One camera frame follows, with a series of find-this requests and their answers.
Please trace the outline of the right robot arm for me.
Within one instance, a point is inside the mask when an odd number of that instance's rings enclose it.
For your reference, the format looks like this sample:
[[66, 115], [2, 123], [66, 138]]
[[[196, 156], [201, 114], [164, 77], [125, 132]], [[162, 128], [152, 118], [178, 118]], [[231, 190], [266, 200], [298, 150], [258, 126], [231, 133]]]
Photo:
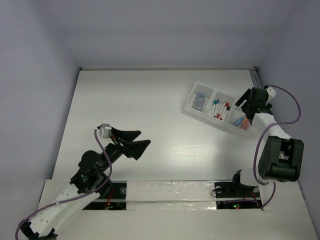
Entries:
[[[277, 122], [271, 111], [276, 89], [287, 93], [296, 103], [298, 116], [293, 121]], [[287, 134], [282, 125], [293, 125], [301, 118], [301, 106], [288, 90], [276, 86], [252, 87], [235, 103], [249, 124], [260, 133], [253, 157], [253, 177], [260, 185], [269, 182], [296, 182], [301, 173], [304, 143]]]

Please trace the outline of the red whiteboard marker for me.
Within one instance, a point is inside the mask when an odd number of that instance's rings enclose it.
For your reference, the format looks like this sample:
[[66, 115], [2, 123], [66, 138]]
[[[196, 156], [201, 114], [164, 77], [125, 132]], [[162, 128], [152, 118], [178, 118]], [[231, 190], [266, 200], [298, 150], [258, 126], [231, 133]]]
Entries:
[[225, 108], [225, 105], [226, 105], [225, 102], [221, 104], [220, 109], [219, 109], [219, 111], [218, 111], [218, 113], [217, 113], [217, 115], [216, 115], [216, 118], [217, 118], [217, 119], [220, 119], [221, 114], [222, 114], [222, 112], [223, 112], [223, 110], [224, 110], [224, 108]]
[[225, 111], [227, 110], [227, 107], [229, 106], [228, 102], [224, 102], [216, 116], [217, 119], [221, 119], [223, 117], [223, 114], [225, 113]]

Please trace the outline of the orange highlighter pen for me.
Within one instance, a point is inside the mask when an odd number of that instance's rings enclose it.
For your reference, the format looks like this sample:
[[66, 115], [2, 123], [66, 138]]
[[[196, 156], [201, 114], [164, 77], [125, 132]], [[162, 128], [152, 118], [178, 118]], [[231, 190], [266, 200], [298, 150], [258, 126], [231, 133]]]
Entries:
[[242, 124], [241, 124], [241, 128], [242, 128], [243, 130], [247, 131], [248, 128], [249, 128], [249, 125], [250, 125], [249, 120], [248, 120], [247, 118], [245, 118], [245, 119], [243, 120]]

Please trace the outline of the paper clip jar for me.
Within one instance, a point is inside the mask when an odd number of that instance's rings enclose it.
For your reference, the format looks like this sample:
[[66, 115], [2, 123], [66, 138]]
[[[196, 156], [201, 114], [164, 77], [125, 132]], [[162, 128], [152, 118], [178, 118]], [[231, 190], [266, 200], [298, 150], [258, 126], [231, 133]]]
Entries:
[[192, 108], [198, 111], [202, 111], [204, 107], [204, 101], [201, 99], [195, 99], [192, 103]]
[[207, 97], [206, 94], [203, 93], [203, 92], [197, 92], [196, 95], [195, 95], [195, 98], [199, 99], [199, 100], [205, 100], [206, 97]]

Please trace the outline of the black whiteboard marker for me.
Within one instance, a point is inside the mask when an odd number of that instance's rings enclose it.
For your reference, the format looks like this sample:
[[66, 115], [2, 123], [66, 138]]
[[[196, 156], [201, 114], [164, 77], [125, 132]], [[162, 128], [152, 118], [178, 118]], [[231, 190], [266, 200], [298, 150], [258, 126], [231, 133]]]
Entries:
[[220, 116], [220, 120], [222, 120], [222, 121], [224, 121], [224, 120], [225, 120], [226, 115], [227, 115], [227, 113], [228, 113], [229, 109], [230, 109], [230, 107], [229, 107], [229, 106], [226, 106], [226, 107], [223, 109], [223, 112], [222, 112], [222, 114], [221, 114], [221, 116]]

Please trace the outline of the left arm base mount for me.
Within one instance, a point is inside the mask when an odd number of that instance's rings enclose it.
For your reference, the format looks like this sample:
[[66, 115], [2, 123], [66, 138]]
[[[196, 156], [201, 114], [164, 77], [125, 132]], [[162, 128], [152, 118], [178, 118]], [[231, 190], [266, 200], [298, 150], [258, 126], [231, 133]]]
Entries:
[[113, 181], [103, 189], [102, 196], [95, 199], [83, 210], [122, 211], [127, 209], [127, 181]]

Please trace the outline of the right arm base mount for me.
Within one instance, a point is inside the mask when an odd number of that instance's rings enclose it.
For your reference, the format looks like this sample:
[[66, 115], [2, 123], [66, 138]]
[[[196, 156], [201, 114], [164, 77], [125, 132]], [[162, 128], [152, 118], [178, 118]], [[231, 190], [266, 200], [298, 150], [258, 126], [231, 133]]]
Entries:
[[241, 172], [238, 170], [231, 181], [214, 183], [211, 196], [216, 199], [218, 210], [260, 209], [262, 200], [259, 187], [241, 183]]

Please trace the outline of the blue highlighter pen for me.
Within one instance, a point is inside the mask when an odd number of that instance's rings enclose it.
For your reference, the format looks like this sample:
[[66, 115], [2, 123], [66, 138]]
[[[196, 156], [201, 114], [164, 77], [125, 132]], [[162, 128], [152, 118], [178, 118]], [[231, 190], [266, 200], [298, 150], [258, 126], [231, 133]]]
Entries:
[[246, 118], [245, 116], [241, 116], [240, 118], [238, 118], [237, 120], [235, 120], [232, 124], [237, 127], [237, 126], [239, 126], [239, 125], [243, 122], [243, 120], [244, 120], [245, 118]]

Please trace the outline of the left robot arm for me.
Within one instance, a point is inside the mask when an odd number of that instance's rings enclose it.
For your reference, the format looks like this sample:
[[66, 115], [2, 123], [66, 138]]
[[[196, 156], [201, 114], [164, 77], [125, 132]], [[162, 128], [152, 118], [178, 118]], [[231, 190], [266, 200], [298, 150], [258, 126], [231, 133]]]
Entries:
[[103, 123], [94, 129], [94, 138], [101, 152], [86, 151], [78, 163], [78, 171], [61, 193], [48, 205], [23, 219], [15, 231], [29, 240], [55, 240], [61, 229], [84, 207], [112, 189], [113, 163], [121, 156], [138, 160], [151, 144], [137, 140], [139, 130], [119, 130]]

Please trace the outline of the pink highlighter pen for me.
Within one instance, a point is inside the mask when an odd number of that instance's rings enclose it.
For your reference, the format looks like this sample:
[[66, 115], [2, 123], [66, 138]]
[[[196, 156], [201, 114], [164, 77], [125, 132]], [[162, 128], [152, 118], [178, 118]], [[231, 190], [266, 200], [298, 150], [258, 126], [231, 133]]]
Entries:
[[245, 130], [245, 131], [247, 130], [247, 128], [248, 128], [248, 119], [247, 119], [247, 118], [245, 118], [245, 119], [241, 122], [240, 128], [243, 129], [243, 130]]

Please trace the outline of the green whiteboard marker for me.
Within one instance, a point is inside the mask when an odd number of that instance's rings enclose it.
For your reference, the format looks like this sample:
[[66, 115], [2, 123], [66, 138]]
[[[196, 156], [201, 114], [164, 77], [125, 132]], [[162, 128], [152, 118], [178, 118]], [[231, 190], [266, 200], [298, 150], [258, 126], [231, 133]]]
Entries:
[[215, 101], [215, 104], [214, 104], [214, 108], [213, 108], [213, 117], [214, 117], [214, 118], [216, 118], [217, 115], [218, 115], [219, 102], [220, 102], [220, 100], [217, 99], [217, 100]]

